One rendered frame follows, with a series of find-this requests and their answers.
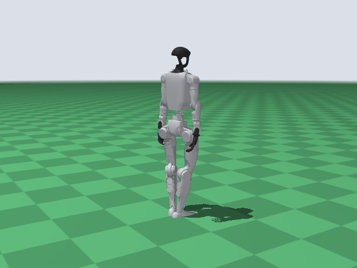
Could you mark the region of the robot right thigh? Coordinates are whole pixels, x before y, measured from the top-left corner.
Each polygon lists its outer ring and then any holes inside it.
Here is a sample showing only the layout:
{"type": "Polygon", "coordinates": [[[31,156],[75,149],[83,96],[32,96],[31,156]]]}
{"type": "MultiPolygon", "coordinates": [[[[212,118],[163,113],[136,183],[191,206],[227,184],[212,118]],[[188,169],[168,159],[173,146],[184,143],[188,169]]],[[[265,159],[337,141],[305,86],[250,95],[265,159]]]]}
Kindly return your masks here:
{"type": "Polygon", "coordinates": [[[182,140],[186,142],[184,146],[184,160],[185,160],[185,166],[183,168],[178,169],[177,171],[177,177],[181,180],[181,174],[183,171],[187,170],[192,174],[194,167],[196,165],[197,161],[197,156],[198,156],[198,149],[199,149],[199,138],[197,139],[197,143],[194,146],[193,150],[190,152],[186,152],[187,149],[190,149],[189,147],[192,144],[193,141],[193,129],[189,127],[183,127],[181,129],[181,134],[182,134],[182,140]]]}

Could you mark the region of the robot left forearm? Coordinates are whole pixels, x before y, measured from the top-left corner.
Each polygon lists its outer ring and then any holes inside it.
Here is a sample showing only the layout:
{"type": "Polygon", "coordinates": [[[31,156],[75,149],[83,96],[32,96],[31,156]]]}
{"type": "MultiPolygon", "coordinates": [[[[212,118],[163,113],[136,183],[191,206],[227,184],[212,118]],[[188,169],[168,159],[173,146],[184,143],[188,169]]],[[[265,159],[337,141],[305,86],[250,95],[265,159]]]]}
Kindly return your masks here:
{"type": "Polygon", "coordinates": [[[162,122],[162,127],[166,125],[167,110],[168,106],[164,106],[162,103],[160,103],[160,116],[158,122],[162,122]]]}

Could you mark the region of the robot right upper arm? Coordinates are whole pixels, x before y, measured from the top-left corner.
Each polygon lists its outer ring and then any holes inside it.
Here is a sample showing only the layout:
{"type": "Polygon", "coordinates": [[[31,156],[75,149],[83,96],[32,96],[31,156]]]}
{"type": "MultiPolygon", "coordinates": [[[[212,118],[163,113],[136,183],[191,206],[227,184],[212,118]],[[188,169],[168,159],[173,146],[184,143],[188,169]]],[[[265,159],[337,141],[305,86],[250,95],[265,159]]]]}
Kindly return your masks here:
{"type": "Polygon", "coordinates": [[[196,75],[187,74],[186,81],[187,81],[187,84],[190,86],[190,99],[191,99],[190,108],[192,110],[195,110],[196,103],[199,101],[197,99],[199,96],[200,79],[196,75]]]}

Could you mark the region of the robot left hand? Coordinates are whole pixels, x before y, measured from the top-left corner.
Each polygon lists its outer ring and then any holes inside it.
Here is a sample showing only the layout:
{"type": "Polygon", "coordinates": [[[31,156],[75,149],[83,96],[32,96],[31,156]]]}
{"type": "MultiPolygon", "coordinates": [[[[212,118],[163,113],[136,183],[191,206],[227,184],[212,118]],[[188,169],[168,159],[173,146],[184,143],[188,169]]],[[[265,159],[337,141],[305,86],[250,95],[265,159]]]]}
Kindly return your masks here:
{"type": "MultiPolygon", "coordinates": [[[[160,129],[161,127],[162,127],[162,122],[159,121],[159,122],[158,122],[158,128],[160,129]]],[[[164,143],[163,143],[164,139],[160,138],[159,134],[158,134],[158,141],[159,141],[159,143],[161,143],[162,145],[164,145],[164,143]]]]}

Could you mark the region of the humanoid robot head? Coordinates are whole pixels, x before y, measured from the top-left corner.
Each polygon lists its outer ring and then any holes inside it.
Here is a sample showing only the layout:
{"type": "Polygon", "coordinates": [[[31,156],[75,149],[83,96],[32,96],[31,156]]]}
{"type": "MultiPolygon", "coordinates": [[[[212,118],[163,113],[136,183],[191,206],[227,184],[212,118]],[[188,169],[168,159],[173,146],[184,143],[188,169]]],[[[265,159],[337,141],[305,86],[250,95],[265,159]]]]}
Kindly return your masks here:
{"type": "Polygon", "coordinates": [[[187,67],[187,65],[189,63],[190,54],[191,54],[191,52],[188,49],[184,48],[184,47],[177,47],[172,51],[171,55],[177,56],[178,61],[179,61],[179,64],[176,65],[176,67],[175,67],[174,71],[172,71],[172,73],[182,73],[182,72],[184,72],[183,69],[185,67],[187,67]],[[186,57],[186,64],[184,64],[184,65],[181,62],[181,59],[183,57],[186,57]]]}

